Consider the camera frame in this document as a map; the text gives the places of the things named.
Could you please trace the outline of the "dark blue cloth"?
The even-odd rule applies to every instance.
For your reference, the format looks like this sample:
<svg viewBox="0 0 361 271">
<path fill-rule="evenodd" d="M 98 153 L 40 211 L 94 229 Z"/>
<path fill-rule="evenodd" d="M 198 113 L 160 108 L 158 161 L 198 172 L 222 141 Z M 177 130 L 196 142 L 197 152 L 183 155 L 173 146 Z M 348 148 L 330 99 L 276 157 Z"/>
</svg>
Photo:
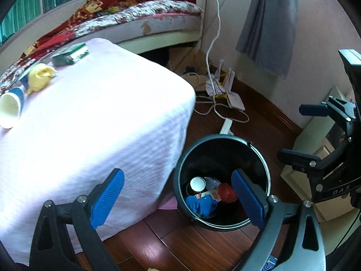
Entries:
<svg viewBox="0 0 361 271">
<path fill-rule="evenodd" d="M 188 196 L 185 203 L 190 211 L 200 218 L 209 218 L 218 204 L 211 195 L 205 195 L 199 199 L 196 196 Z"/>
</svg>

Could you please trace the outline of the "red white crumpled wrapper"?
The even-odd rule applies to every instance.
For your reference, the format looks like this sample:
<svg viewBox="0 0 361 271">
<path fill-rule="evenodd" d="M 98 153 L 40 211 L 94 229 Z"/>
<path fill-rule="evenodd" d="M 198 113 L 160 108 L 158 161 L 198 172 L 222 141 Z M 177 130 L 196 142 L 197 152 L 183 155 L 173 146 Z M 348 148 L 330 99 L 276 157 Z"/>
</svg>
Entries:
<svg viewBox="0 0 361 271">
<path fill-rule="evenodd" d="M 222 199 L 219 195 L 218 187 L 220 186 L 221 182 L 219 182 L 217 179 L 209 177 L 205 177 L 204 180 L 206 182 L 205 189 L 201 193 L 196 194 L 195 197 L 200 199 L 204 196 L 210 195 L 212 199 L 220 202 Z"/>
</svg>

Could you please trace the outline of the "blue paper cup lying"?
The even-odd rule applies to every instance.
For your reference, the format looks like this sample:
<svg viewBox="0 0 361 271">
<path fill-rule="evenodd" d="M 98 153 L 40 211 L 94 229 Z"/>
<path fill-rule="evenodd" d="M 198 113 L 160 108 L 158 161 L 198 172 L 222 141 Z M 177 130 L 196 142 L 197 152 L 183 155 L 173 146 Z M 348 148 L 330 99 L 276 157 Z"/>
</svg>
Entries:
<svg viewBox="0 0 361 271">
<path fill-rule="evenodd" d="M 13 87 L 1 95 L 1 127 L 12 128 L 19 120 L 24 104 L 24 92 L 20 87 Z"/>
</svg>

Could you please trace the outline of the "green white milk carton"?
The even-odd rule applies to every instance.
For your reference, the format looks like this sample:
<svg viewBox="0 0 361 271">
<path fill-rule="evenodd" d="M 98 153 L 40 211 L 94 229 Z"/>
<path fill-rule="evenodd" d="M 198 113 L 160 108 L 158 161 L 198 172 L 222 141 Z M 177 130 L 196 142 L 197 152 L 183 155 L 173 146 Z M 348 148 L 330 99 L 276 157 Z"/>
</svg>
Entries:
<svg viewBox="0 0 361 271">
<path fill-rule="evenodd" d="M 88 54 L 88 47 L 84 42 L 82 42 L 57 51 L 51 57 L 51 61 L 55 67 L 74 65 Z"/>
</svg>

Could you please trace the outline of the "bed with floral sheet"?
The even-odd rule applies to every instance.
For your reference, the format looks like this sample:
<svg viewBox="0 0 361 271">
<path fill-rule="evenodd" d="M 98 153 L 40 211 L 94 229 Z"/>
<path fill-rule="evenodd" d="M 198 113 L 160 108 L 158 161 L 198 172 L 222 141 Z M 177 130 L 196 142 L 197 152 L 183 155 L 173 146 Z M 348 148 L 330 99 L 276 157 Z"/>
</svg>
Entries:
<svg viewBox="0 0 361 271">
<path fill-rule="evenodd" d="M 200 38 L 203 10 L 187 1 L 154 0 L 133 5 L 123 11 L 98 16 L 77 26 L 67 28 L 50 37 L 48 41 L 14 62 L 1 75 L 1 94 L 15 87 L 31 67 L 49 61 L 60 50 L 94 38 L 109 40 L 116 45 L 132 45 L 134 40 L 157 37 L 161 34 L 182 33 L 180 39 L 167 43 L 146 43 L 134 53 L 143 53 L 158 48 L 195 42 Z"/>
</svg>

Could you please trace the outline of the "black round trash bin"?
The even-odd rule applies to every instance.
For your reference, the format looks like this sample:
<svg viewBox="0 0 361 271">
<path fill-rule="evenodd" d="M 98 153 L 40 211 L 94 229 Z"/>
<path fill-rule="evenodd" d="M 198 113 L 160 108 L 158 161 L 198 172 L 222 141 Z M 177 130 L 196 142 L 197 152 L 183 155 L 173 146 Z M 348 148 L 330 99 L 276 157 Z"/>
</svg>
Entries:
<svg viewBox="0 0 361 271">
<path fill-rule="evenodd" d="M 231 185 L 232 173 L 241 169 L 248 178 L 269 195 L 271 175 L 260 151 L 237 136 L 214 134 L 195 141 L 181 155 L 174 169 L 173 185 L 177 207 L 184 218 L 212 231 L 233 231 L 250 224 L 241 202 L 217 201 L 207 218 L 189 209 L 186 198 L 196 193 L 190 187 L 193 178 L 210 178 Z"/>
</svg>

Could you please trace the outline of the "grey hanging cloth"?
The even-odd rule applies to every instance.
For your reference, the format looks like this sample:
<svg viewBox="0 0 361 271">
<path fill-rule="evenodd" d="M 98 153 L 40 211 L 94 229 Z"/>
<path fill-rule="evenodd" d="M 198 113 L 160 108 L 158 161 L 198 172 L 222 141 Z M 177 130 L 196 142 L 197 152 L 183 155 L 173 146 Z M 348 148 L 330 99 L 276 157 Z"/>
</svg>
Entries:
<svg viewBox="0 0 361 271">
<path fill-rule="evenodd" d="M 291 65 L 298 0 L 251 0 L 236 45 L 260 69 L 285 79 Z"/>
</svg>

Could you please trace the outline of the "pink tablecloth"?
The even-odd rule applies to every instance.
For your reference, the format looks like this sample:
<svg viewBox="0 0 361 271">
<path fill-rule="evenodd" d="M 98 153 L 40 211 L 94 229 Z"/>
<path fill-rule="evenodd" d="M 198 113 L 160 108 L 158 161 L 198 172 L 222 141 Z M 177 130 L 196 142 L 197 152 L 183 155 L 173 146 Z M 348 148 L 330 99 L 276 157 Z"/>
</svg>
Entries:
<svg viewBox="0 0 361 271">
<path fill-rule="evenodd" d="M 184 148 L 193 87 L 167 68 L 105 39 L 28 96 L 1 130 L 1 242 L 27 264 L 46 200 L 89 194 L 113 169 L 125 185 L 104 225 L 106 240 L 155 211 Z"/>
</svg>

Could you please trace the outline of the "white router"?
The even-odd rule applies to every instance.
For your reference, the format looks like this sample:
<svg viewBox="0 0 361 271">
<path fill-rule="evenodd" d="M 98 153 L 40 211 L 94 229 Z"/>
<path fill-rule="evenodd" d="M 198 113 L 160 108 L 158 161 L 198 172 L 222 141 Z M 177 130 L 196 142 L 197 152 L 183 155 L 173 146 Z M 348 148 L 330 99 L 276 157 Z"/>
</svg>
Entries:
<svg viewBox="0 0 361 271">
<path fill-rule="evenodd" d="M 227 100 L 228 106 L 232 109 L 245 111 L 245 106 L 241 97 L 236 92 L 232 91 L 235 71 L 228 69 L 223 70 L 224 60 L 220 59 L 218 67 L 215 72 L 208 75 L 205 87 L 209 97 L 223 97 Z"/>
</svg>

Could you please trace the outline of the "yellow fluffy cloth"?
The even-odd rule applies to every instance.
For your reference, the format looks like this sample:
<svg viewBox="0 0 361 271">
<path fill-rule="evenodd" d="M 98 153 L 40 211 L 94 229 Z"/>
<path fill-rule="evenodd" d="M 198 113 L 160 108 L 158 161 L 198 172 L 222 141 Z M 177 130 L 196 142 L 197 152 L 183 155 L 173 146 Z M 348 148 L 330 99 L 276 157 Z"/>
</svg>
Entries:
<svg viewBox="0 0 361 271">
<path fill-rule="evenodd" d="M 28 95 L 43 90 L 56 74 L 56 70 L 44 63 L 39 63 L 28 74 Z"/>
</svg>

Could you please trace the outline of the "red patterned blanket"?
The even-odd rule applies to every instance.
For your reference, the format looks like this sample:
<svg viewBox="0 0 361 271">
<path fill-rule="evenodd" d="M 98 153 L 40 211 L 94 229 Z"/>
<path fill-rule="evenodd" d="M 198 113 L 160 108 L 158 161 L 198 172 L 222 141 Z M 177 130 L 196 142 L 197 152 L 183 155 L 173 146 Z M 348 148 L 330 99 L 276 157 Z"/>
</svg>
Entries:
<svg viewBox="0 0 361 271">
<path fill-rule="evenodd" d="M 42 52 L 47 48 L 68 42 L 73 39 L 75 28 L 82 23 L 107 14 L 121 12 L 137 3 L 139 3 L 139 0 L 87 0 L 65 22 L 29 46 L 23 52 L 21 58 L 36 56 L 36 53 Z"/>
</svg>

